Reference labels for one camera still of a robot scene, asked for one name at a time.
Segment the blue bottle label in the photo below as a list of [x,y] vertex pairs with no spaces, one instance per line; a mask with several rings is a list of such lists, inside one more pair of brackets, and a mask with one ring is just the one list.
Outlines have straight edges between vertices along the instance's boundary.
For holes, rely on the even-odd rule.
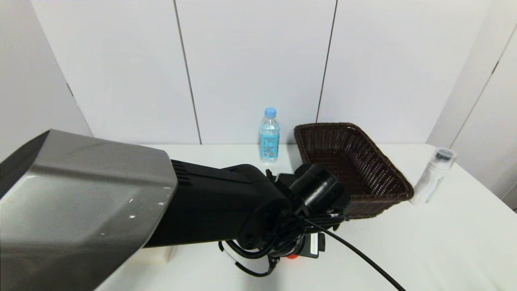
[[278,156],[278,143],[280,135],[260,135],[260,156],[263,158],[276,158]]

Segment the white bottle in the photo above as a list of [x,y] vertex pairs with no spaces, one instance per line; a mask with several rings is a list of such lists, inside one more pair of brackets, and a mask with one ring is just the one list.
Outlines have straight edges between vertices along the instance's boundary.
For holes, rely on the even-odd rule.
[[437,148],[415,186],[411,203],[422,205],[431,200],[455,161],[456,153],[453,150]]

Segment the wicker basket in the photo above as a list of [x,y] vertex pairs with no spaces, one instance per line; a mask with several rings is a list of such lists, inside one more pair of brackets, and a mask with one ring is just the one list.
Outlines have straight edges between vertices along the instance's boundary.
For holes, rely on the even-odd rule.
[[324,166],[350,192],[350,219],[377,216],[413,197],[411,184],[357,125],[304,124],[294,135],[303,162]]

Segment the white table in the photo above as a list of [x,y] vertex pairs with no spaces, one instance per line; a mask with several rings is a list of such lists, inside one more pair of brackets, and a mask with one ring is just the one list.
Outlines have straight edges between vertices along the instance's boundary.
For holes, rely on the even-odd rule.
[[[274,165],[260,163],[257,145],[151,147],[172,159],[218,168],[247,163],[276,174],[301,164],[295,145],[281,145]],[[413,185],[434,149],[424,144],[379,147]],[[345,222],[337,234],[408,291],[517,290],[517,215],[458,165],[430,203],[403,202],[375,218]],[[175,246],[167,264],[124,264],[98,290],[394,290],[356,254],[326,239],[326,252],[318,259],[282,259],[265,278],[237,269],[215,242]],[[264,261],[245,264],[267,269]]]

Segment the white label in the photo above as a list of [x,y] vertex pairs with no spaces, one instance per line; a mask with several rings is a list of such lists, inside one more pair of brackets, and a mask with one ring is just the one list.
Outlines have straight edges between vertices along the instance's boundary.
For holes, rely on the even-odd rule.
[[318,234],[311,234],[311,254],[318,254]]

